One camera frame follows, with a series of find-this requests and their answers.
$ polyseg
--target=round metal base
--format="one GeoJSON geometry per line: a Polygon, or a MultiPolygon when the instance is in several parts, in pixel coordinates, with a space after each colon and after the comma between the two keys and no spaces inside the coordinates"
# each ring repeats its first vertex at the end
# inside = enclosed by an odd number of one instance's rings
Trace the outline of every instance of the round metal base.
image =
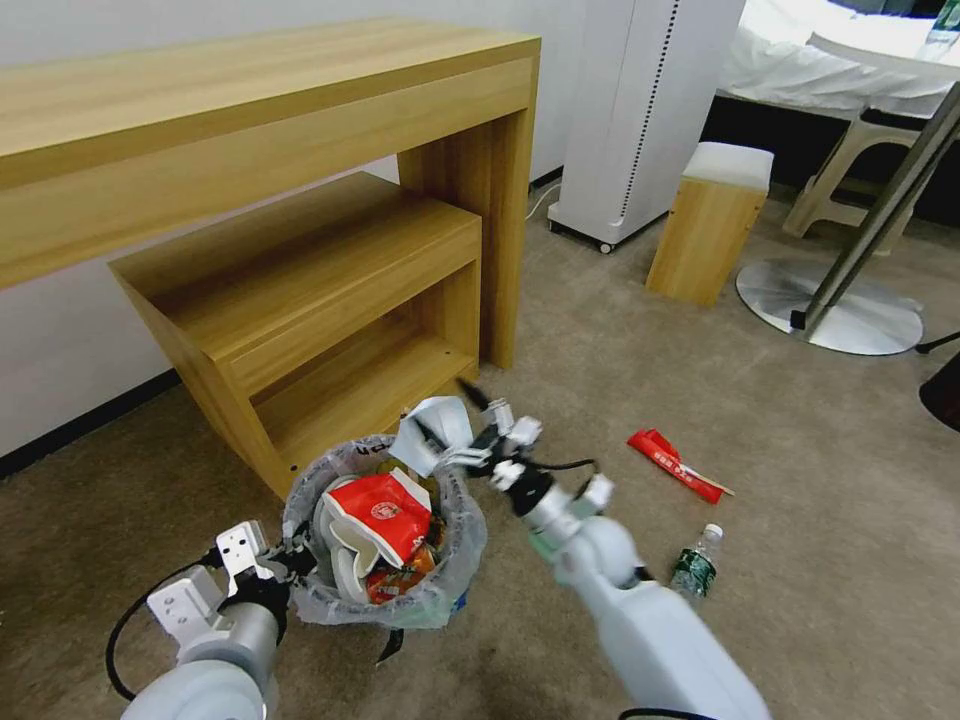
{"type": "Polygon", "coordinates": [[[737,275],[740,299],[761,320],[801,340],[853,355],[894,355],[923,337],[915,301],[854,280],[810,337],[790,327],[790,312],[805,310],[829,267],[807,260],[764,260],[737,275]]]}

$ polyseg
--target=beige carpet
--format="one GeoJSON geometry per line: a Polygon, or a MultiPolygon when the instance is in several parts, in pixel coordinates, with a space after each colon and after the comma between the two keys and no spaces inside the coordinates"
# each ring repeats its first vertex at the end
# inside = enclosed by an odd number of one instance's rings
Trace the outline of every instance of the beige carpet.
{"type": "MultiPolygon", "coordinates": [[[[832,258],[847,233],[797,241],[769,201],[742,258],[832,258]]],[[[708,521],[727,532],[703,616],[774,716],[955,718],[960,707],[960,435],[917,400],[953,351],[858,358],[795,342],[728,285],[712,310],[651,296],[662,225],[610,257],[529,224],[517,366],[484,386],[543,418],[540,455],[602,458],[610,514],[666,577],[708,521]],[[656,426],[737,490],[711,507],[624,445],[656,426]]],[[[867,274],[960,328],[960,232],[915,224],[867,274]]],[[[571,487],[578,482],[568,477],[571,487]]],[[[576,599],[478,485],[490,543],[465,613],[409,634],[291,623],[277,676],[295,718],[615,718],[628,699],[576,599]]],[[[177,388],[0,486],[0,697],[6,717],[116,717],[103,672],[117,616],[215,534],[281,504],[177,388]]],[[[174,646],[141,613],[121,642],[135,687],[174,646]]]]}

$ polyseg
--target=white chair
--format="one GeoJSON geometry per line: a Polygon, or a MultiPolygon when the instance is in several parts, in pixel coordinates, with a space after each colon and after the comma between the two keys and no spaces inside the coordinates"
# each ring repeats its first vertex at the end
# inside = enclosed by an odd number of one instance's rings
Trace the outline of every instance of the white chair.
{"type": "MultiPolygon", "coordinates": [[[[783,222],[784,232],[794,237],[803,237],[817,220],[832,220],[858,227],[866,217],[868,209],[834,200],[831,196],[837,188],[844,186],[844,178],[860,153],[882,143],[895,143],[909,148],[920,134],[923,122],[875,110],[867,110],[851,122],[850,127],[820,168],[820,172],[807,181],[806,187],[783,222]]],[[[890,252],[897,238],[903,234],[912,215],[913,205],[911,204],[907,211],[897,218],[889,239],[877,249],[875,254],[890,252]]]]}

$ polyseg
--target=white cushion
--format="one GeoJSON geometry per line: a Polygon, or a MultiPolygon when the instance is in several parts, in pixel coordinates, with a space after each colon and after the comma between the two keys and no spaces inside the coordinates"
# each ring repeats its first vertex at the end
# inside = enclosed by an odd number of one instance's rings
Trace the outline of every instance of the white cushion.
{"type": "Polygon", "coordinates": [[[767,150],[726,143],[700,143],[683,176],[766,192],[770,189],[772,167],[773,153],[767,150]]]}

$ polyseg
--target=green bottle label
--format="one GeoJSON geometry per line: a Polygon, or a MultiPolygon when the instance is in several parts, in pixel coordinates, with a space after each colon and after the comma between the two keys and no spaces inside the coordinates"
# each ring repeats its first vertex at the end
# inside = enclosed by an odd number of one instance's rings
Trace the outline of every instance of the green bottle label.
{"type": "Polygon", "coordinates": [[[690,548],[684,548],[680,553],[680,559],[677,560],[677,564],[673,568],[674,572],[680,570],[690,573],[697,581],[697,594],[700,596],[706,596],[710,586],[713,585],[713,579],[717,576],[717,570],[713,567],[713,563],[690,548]]]}
{"type": "Polygon", "coordinates": [[[960,28],[960,0],[947,0],[933,21],[934,30],[957,30],[960,28]]]}

